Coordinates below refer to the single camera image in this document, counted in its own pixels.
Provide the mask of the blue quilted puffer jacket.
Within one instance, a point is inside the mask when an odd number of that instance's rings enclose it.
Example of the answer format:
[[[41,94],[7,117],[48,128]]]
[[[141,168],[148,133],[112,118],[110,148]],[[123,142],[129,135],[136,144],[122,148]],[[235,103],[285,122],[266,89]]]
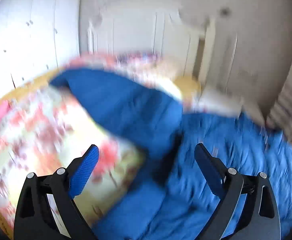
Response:
[[[219,202],[195,161],[198,143],[241,174],[265,172],[282,236],[292,229],[292,145],[281,131],[245,115],[185,114],[166,93],[102,70],[69,69],[50,84],[69,89],[96,123],[147,155],[126,196],[92,227],[99,239],[194,239]]]

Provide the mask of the floral bed quilt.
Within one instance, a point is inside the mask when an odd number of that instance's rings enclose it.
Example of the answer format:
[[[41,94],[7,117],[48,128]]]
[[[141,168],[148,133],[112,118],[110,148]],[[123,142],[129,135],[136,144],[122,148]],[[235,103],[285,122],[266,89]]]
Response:
[[[0,101],[0,226],[9,237],[28,173],[53,174],[98,146],[97,166],[75,198],[93,224],[126,194],[145,162],[141,150],[99,126],[69,91],[51,87],[56,74],[52,70]]]

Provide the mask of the yellow pillow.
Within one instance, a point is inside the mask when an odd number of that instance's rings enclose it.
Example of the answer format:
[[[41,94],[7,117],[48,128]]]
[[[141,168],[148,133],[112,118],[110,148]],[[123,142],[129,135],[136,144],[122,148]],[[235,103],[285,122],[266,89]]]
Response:
[[[197,98],[201,95],[201,84],[192,76],[178,76],[174,84],[181,91],[182,99]]]

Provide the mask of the white wooden headboard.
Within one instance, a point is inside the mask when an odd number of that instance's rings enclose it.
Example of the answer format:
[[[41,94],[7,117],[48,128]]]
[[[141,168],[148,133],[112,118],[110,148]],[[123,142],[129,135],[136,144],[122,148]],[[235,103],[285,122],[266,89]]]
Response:
[[[182,21],[176,5],[155,1],[121,3],[102,10],[99,23],[89,23],[90,53],[108,55],[152,51],[177,63],[182,74],[204,85],[211,66],[216,20],[203,27]]]

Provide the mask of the white wardrobe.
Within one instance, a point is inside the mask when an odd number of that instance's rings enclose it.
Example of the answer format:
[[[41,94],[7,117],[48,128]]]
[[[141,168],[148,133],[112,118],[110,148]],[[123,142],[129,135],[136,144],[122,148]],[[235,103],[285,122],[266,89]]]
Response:
[[[0,0],[0,98],[79,55],[80,0]]]

